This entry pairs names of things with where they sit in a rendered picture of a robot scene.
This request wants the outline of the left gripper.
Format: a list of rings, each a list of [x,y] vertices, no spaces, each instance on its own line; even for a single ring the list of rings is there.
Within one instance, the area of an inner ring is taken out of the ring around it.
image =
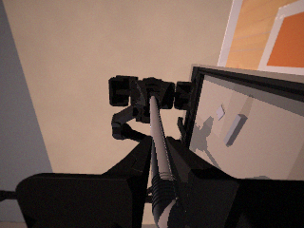
[[[197,88],[196,84],[192,82],[177,81],[175,85],[173,82],[164,82],[162,79],[143,78],[143,80],[132,80],[129,89],[128,78],[120,77],[110,78],[108,86],[109,103],[112,106],[128,106],[130,95],[132,107],[144,108],[149,105],[147,94],[153,91],[160,96],[158,103],[160,109],[172,109],[174,104],[174,108],[178,110],[191,110],[193,108]],[[161,105],[163,106],[161,107]]]

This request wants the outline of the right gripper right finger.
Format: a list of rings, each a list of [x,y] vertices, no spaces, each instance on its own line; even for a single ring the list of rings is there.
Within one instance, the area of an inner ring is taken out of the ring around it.
[[[247,209],[304,210],[304,180],[237,179],[174,138],[166,142],[183,205],[181,228],[236,228]]]

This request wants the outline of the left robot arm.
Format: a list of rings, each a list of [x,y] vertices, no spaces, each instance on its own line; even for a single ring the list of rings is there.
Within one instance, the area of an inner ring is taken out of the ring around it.
[[[122,76],[117,75],[116,77],[128,78],[129,89],[132,80],[139,80],[136,76]],[[115,113],[112,117],[112,136],[116,140],[130,139],[136,142],[140,142],[145,136],[145,134],[133,130],[130,125],[126,122],[136,119],[136,122],[141,122],[143,124],[150,124],[150,105],[148,104],[144,108],[132,107],[131,105],[119,113]]]

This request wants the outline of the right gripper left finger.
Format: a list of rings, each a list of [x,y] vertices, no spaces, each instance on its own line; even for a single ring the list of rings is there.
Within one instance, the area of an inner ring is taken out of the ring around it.
[[[27,227],[35,220],[109,221],[142,228],[152,136],[145,136],[103,174],[39,173],[20,181],[15,197]]]

